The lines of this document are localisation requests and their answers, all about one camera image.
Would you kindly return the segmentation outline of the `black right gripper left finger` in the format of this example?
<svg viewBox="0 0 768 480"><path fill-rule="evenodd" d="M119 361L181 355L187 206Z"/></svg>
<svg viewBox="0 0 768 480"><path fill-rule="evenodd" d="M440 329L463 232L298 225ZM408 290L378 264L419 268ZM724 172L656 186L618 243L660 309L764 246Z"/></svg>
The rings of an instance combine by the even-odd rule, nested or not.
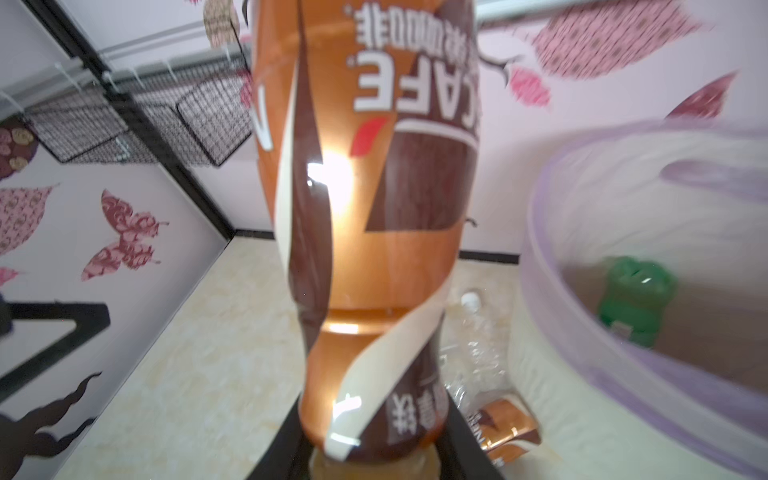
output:
<svg viewBox="0 0 768 480"><path fill-rule="evenodd" d="M302 429L298 407L299 399L296 399L266 452L246 480L310 479L312 444Z"/></svg>

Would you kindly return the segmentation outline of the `orange Nescafe coffee bottle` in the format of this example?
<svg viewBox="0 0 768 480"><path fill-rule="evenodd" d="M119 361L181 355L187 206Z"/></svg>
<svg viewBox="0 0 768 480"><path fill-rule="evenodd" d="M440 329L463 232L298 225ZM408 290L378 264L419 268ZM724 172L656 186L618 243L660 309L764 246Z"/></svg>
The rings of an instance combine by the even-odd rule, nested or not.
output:
<svg viewBox="0 0 768 480"><path fill-rule="evenodd" d="M246 1L258 165L313 479L436 479L438 347L479 155L469 1Z"/></svg>

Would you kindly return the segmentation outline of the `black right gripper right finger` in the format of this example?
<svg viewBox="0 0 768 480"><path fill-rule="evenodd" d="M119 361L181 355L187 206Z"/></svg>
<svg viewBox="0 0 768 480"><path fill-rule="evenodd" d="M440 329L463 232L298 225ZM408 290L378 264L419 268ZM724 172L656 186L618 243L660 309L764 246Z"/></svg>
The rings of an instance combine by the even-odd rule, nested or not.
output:
<svg viewBox="0 0 768 480"><path fill-rule="evenodd" d="M480 448L466 419L449 400L443 432L436 441L440 480L503 480L503 475Z"/></svg>

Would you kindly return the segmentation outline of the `green plastic soda bottle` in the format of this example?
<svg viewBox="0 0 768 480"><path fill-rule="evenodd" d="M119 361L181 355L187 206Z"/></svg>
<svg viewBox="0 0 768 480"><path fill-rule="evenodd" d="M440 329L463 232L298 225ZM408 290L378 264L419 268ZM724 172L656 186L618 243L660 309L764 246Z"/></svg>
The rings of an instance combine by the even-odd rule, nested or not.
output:
<svg viewBox="0 0 768 480"><path fill-rule="evenodd" d="M618 257L606 274L598 318L619 338L651 349L676 289L677 278L662 265Z"/></svg>

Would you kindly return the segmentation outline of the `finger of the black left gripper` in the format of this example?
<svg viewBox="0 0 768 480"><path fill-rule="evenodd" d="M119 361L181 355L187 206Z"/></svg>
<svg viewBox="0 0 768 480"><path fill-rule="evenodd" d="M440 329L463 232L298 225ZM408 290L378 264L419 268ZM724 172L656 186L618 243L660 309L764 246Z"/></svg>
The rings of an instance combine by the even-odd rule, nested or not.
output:
<svg viewBox="0 0 768 480"><path fill-rule="evenodd" d="M11 399L71 357L85 362L95 340L111 327L103 302L1 303L1 400Z"/></svg>

